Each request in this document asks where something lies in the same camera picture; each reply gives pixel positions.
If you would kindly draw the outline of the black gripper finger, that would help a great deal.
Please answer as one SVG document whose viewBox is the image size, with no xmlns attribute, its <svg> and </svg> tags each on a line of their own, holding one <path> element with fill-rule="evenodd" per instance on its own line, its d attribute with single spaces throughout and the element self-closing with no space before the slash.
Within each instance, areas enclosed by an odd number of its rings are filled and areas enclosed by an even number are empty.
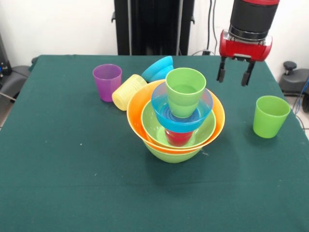
<svg viewBox="0 0 309 232">
<path fill-rule="evenodd" d="M 241 81 L 241 85 L 242 86 L 247 86 L 249 84 L 249 80 L 250 80 L 252 71 L 254 69 L 254 66 L 255 66 L 255 62 L 254 61 L 250 61 L 249 65 L 248 65 L 248 68 L 247 68 L 246 72 L 244 73 L 242 81 Z"/>
<path fill-rule="evenodd" d="M 218 70 L 218 74 L 217 74 L 217 81 L 222 83 L 225 77 L 225 61 L 226 61 L 227 57 L 223 57 L 221 56 L 221 61 L 220 61 L 220 65 L 219 65 L 219 70 Z"/>
</svg>

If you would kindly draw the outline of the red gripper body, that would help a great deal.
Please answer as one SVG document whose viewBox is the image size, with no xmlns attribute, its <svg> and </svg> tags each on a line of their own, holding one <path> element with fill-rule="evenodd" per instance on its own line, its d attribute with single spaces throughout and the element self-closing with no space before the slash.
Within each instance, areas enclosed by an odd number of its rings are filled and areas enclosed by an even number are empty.
<svg viewBox="0 0 309 232">
<path fill-rule="evenodd" d="M 220 35 L 219 53 L 222 57 L 249 58 L 252 61 L 264 61 L 272 48 L 272 36 L 259 42 L 242 41 L 232 37 L 227 30 Z"/>
</svg>

